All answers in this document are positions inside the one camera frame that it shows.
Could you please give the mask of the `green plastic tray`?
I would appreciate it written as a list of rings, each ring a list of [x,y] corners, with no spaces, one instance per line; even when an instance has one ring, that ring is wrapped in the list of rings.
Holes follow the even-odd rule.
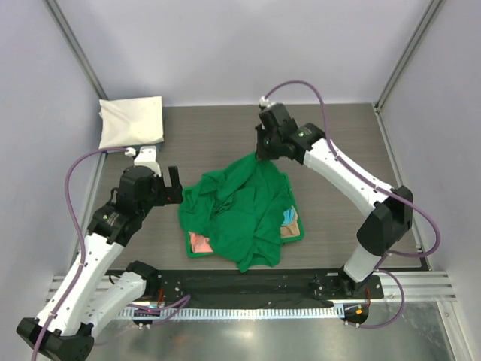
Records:
[[[286,210],[284,221],[280,227],[282,244],[301,241],[304,238],[304,226],[298,214],[298,206],[292,190],[289,176],[286,173],[281,174],[287,185],[289,199],[292,202],[291,208]],[[201,258],[214,255],[209,244],[209,238],[202,235],[185,231],[186,255],[189,258]]]

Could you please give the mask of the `green t shirt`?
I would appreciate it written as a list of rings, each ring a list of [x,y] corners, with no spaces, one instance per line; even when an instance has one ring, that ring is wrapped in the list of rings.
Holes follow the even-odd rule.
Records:
[[[208,238],[216,255],[246,272],[279,264],[281,226],[292,205],[284,175],[251,153],[185,188],[178,217],[184,232]]]

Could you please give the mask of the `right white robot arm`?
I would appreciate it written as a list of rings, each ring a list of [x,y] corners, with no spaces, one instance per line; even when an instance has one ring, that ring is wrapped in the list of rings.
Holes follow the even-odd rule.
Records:
[[[319,127],[298,126],[282,103],[262,100],[256,126],[256,156],[295,160],[322,175],[366,217],[356,233],[358,246],[339,271],[342,294],[354,298],[389,249],[410,230],[413,211],[406,204],[413,194],[405,186],[393,188],[345,156]]]

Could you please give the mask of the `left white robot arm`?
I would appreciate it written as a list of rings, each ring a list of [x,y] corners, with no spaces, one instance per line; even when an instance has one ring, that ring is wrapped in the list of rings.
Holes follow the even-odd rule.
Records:
[[[158,270],[134,261],[106,292],[93,296],[150,211],[183,201],[177,167],[169,167],[168,174],[171,183],[165,185],[163,176],[146,166],[124,170],[118,187],[92,215],[79,254],[52,299],[36,317],[24,317],[17,327],[17,334],[32,348],[32,359],[38,355],[50,360],[87,359],[103,328],[124,307],[158,295]]]

